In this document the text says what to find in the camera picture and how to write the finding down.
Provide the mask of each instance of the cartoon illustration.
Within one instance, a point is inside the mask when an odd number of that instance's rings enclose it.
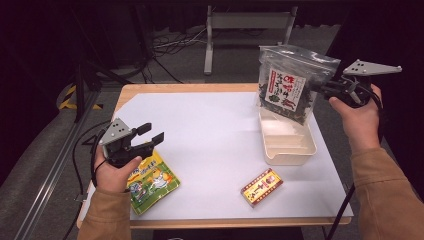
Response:
[[[146,196],[147,190],[143,188],[143,183],[141,181],[133,182],[130,187],[131,195],[141,201],[141,199]]]
[[[156,189],[164,188],[171,182],[172,177],[168,173],[162,172],[159,168],[154,168],[152,171],[152,177],[149,178],[149,181],[152,183],[150,188],[153,186]]]
[[[296,106],[296,104],[294,102],[288,100],[287,98],[282,101],[282,104],[283,104],[283,106],[290,107],[292,110],[294,110],[293,105]]]

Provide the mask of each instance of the seaweed package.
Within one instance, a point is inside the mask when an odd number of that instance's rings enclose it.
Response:
[[[258,105],[304,125],[317,93],[313,85],[330,80],[340,60],[291,45],[261,46]]]

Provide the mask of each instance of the small yellow box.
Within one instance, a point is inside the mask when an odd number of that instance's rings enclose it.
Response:
[[[274,170],[268,168],[265,172],[242,188],[241,194],[250,206],[255,207],[282,184],[283,180],[281,180],[280,176],[278,176]]]

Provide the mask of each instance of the white plastic tray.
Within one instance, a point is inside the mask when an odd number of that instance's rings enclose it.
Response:
[[[264,108],[259,111],[265,161],[270,165],[303,165],[317,151],[309,124],[304,126]]]

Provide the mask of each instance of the brown jacket sleeve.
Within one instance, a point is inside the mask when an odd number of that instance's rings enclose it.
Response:
[[[130,193],[96,189],[78,233],[79,240],[129,240]]]
[[[352,170],[362,239],[424,239],[424,205],[384,149],[354,154]]]

